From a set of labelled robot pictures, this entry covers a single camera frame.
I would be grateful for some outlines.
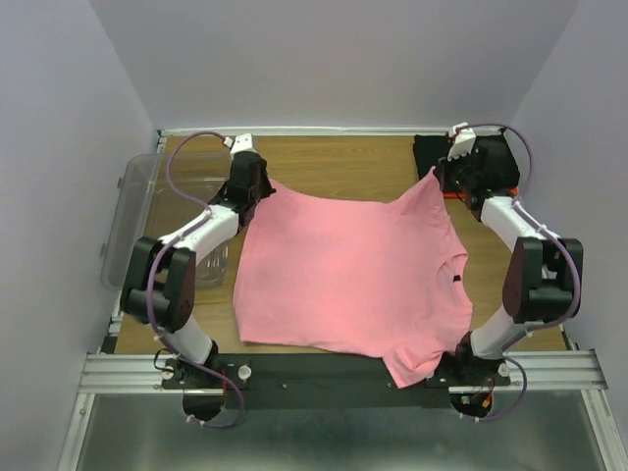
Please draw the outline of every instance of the cable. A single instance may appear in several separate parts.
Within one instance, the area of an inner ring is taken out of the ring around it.
[[[489,373],[489,375],[486,378],[489,380],[489,383],[491,383],[491,388],[489,389],[489,395],[492,395],[493,390],[495,389],[495,380],[493,379],[493,374]],[[469,400],[475,399],[478,395],[480,395],[483,392],[484,392],[484,385],[480,386],[478,391],[475,394],[473,394]]]
[[[231,379],[229,379],[227,376],[214,371],[210,368],[207,368],[204,365],[201,365],[200,363],[195,362],[194,360],[187,358],[186,356],[184,356],[183,354],[181,354],[179,351],[177,351],[176,348],[174,348],[167,339],[165,339],[163,337],[163,334],[165,332],[165,329],[160,327],[157,324],[157,320],[155,318],[155,306],[153,304],[153,290],[155,288],[155,277],[157,276],[157,271],[159,269],[159,265],[162,261],[162,259],[164,258],[164,256],[166,255],[166,253],[168,252],[168,250],[170,250],[179,240],[181,240],[183,237],[187,236],[188,234],[190,234],[191,232],[197,230],[199,227],[201,227],[203,224],[205,224],[209,219],[211,219],[211,207],[208,203],[190,195],[185,193],[184,191],[181,191],[179,188],[177,188],[177,186],[174,184],[172,177],[170,175],[170,170],[171,170],[171,166],[173,163],[173,160],[175,159],[175,157],[177,156],[177,154],[180,152],[180,150],[182,149],[182,147],[189,142],[190,140],[194,139],[195,137],[198,137],[200,135],[213,135],[216,137],[219,137],[223,143],[225,143],[226,138],[221,135],[218,134],[217,132],[213,132],[213,131],[201,131],[201,132],[195,132],[194,134],[189,135],[188,137],[186,137],[184,140],[181,141],[181,143],[177,146],[177,148],[173,151],[173,153],[171,154],[170,158],[168,159],[168,163],[166,164],[166,182],[168,182],[168,185],[170,186],[170,188],[172,189],[172,191],[176,194],[178,194],[179,196],[188,199],[190,201],[194,201],[198,204],[200,204],[204,210],[206,211],[206,216],[201,219],[200,221],[198,221],[196,224],[194,224],[193,226],[191,226],[189,229],[187,229],[185,232],[183,232],[182,234],[180,234],[179,236],[173,238],[172,240],[170,240],[168,243],[164,244],[164,246],[159,250],[159,252],[157,252],[157,255],[155,255],[155,259],[153,260],[152,265],[150,266],[150,270],[148,272],[148,282],[146,284],[146,312],[148,315],[148,322],[150,324],[150,326],[153,328],[153,330],[155,331],[155,334],[157,334],[157,337],[161,340],[161,342],[164,344],[164,346],[173,354],[175,355],[175,357],[177,357],[180,361],[187,363],[190,366],[193,366],[194,368],[202,371],[203,373],[207,373],[210,376],[213,376],[214,378],[217,378],[218,380],[227,383],[234,391],[235,394],[237,395],[237,399],[239,402],[239,411],[237,414],[237,417],[232,420],[231,422],[227,422],[225,424],[210,424],[207,423],[203,420],[199,420],[196,419],[193,416],[188,416],[188,420],[192,421],[192,422],[196,422],[198,423],[201,427],[207,427],[210,429],[227,429],[230,427],[233,427],[237,424],[239,424],[243,419],[244,419],[244,396],[242,395],[242,391],[237,387],[236,383],[234,383]]]
[[[466,419],[473,420],[474,422],[495,422],[496,420],[502,419],[503,417],[514,411],[517,407],[519,407],[519,405],[523,401],[523,398],[526,395],[526,392],[528,391],[528,375],[526,374],[526,370],[523,368],[521,363],[519,363],[514,358],[504,355],[503,359],[512,363],[521,372],[522,385],[521,392],[519,393],[518,397],[508,407],[495,415],[489,415],[487,417],[473,417],[471,415],[460,413],[461,418],[464,417]]]

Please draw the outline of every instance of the white backdrop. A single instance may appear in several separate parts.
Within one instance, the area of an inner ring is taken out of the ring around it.
[[[568,331],[594,347],[628,443],[628,3],[583,0],[514,125],[536,154],[526,205],[585,246],[582,308]]]
[[[160,129],[509,121],[577,0],[91,0]]]
[[[154,129],[86,0],[0,2],[0,468],[52,470],[113,293],[100,244]]]

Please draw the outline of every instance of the wooden table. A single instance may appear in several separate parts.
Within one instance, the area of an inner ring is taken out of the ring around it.
[[[180,137],[168,139],[166,151],[172,151]],[[185,151],[219,150],[220,142],[211,137],[191,141]],[[417,181],[412,156],[411,136],[259,136],[257,150],[268,161],[269,175],[286,186],[314,196],[338,199],[389,202],[400,197]],[[202,176],[211,171],[200,159],[181,161],[173,166],[179,176]],[[163,171],[158,186],[163,187]],[[162,202],[153,207],[147,229],[159,231],[166,218],[181,218],[182,200]],[[478,223],[457,200],[446,202],[447,211],[462,243],[469,252],[464,271],[464,286],[473,301],[472,329],[484,324],[501,304],[501,285],[510,255],[501,240]],[[180,225],[183,221],[167,221]],[[245,234],[229,245],[229,263],[225,282],[218,288],[200,289],[196,294],[194,316],[201,328],[216,339],[222,352],[311,352],[315,348],[244,344],[239,340],[232,309],[237,265]],[[158,344],[146,326],[125,316],[116,347],[117,353],[153,353]],[[558,328],[538,332],[524,339],[515,349],[564,350]]]

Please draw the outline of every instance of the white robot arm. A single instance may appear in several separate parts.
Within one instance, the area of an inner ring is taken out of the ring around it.
[[[182,228],[158,240],[137,241],[121,296],[121,309],[143,324],[148,323],[147,297],[151,296],[155,319],[163,329],[165,344],[194,363],[215,367],[218,345],[192,315],[195,268],[212,250],[237,235],[253,218],[262,198],[274,192],[266,173],[266,161],[256,152],[253,136],[243,134],[231,147],[229,179],[206,210]],[[148,292],[148,274],[156,254],[172,246],[158,271],[167,271],[164,282]]]
[[[471,213],[512,252],[503,305],[462,340],[456,356],[463,365],[471,358],[499,360],[519,340],[577,313],[583,247],[577,239],[549,231],[506,188],[484,178],[483,162],[490,156],[475,146],[475,133],[466,123],[453,127],[449,137],[452,145],[437,175],[442,184],[449,181],[464,191]]]

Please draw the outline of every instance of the clear plastic bin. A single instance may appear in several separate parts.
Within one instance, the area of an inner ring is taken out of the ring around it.
[[[121,289],[135,241],[158,238],[192,220],[200,207],[170,190],[164,169],[169,154],[145,154],[131,159],[120,183],[120,196],[106,246],[101,274],[110,289]],[[177,155],[173,181],[204,201],[216,195],[229,175],[229,152],[187,152]],[[227,244],[210,253],[196,268],[196,287],[219,286],[227,271]]]

